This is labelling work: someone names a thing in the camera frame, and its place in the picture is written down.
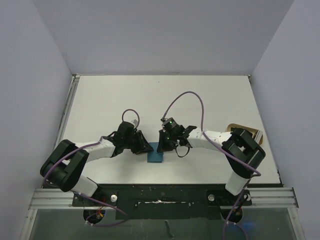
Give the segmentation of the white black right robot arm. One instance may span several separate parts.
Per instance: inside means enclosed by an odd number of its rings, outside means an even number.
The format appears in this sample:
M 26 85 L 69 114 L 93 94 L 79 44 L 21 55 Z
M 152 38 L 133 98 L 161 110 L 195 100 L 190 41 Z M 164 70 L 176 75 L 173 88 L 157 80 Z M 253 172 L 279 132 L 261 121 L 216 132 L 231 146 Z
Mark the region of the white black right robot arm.
M 223 153 L 232 168 L 232 173 L 222 192 L 223 200 L 230 205 L 241 198 L 241 191 L 250 179 L 260 176 L 258 166 L 266 157 L 266 153 L 252 133 L 244 128 L 233 128 L 227 132 L 204 130 L 190 125 L 184 127 L 172 117 L 161 119 L 162 129 L 159 131 L 158 153 L 170 152 L 177 147 L 202 148 Z

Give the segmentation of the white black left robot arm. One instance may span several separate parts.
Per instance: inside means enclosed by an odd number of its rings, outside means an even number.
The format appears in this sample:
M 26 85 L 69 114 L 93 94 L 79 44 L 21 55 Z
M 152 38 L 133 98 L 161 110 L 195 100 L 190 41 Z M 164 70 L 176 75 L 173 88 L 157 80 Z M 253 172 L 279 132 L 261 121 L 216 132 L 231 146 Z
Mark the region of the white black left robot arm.
M 40 175 L 44 182 L 49 181 L 63 192 L 84 195 L 84 200 L 95 206 L 100 203 L 102 193 L 97 183 L 82 175 L 86 163 L 114 158 L 124 150 L 140 155 L 152 152 L 153 148 L 136 125 L 123 121 L 116 131 L 101 136 L 97 142 L 62 140 L 40 168 Z

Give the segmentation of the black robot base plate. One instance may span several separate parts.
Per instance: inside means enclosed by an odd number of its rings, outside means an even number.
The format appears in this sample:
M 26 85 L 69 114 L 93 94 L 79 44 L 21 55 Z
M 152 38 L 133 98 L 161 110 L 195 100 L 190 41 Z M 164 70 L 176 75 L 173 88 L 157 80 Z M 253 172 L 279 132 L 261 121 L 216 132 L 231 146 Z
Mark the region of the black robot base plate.
M 116 220 L 188 220 L 242 217 L 243 207 L 252 205 L 251 193 L 232 195 L 222 185 L 213 184 L 103 184 L 91 197 L 58 189 L 42 189 L 39 206 L 43 209 L 76 209 L 91 223 L 114 214 Z

